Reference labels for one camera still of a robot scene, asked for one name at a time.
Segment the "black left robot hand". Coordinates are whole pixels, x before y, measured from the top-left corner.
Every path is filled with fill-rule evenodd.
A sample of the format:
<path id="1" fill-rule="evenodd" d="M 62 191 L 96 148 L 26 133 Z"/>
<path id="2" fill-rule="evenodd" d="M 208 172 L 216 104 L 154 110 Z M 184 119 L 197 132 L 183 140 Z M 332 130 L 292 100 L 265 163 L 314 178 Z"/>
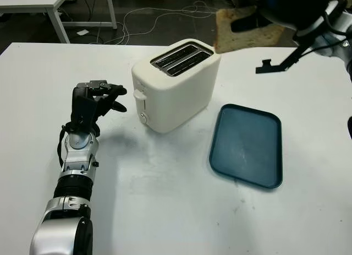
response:
<path id="1" fill-rule="evenodd" d="M 79 83 L 73 89 L 71 117 L 66 126 L 68 133 L 92 133 L 100 136 L 97 120 L 109 110 L 126 112 L 127 108 L 116 101 L 117 97 L 126 95 L 122 85 L 110 84 L 105 80 L 91 80 Z"/>

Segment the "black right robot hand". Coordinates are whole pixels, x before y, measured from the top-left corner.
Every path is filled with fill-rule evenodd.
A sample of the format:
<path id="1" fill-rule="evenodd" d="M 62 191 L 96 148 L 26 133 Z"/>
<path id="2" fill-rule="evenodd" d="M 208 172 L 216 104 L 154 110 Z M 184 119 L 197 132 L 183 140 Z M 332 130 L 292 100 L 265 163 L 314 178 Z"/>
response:
<path id="1" fill-rule="evenodd" d="M 271 24 L 302 30 L 315 22 L 329 0 L 239 0 L 238 9 L 255 6 L 249 16 L 231 23 L 232 32 L 249 31 Z"/>

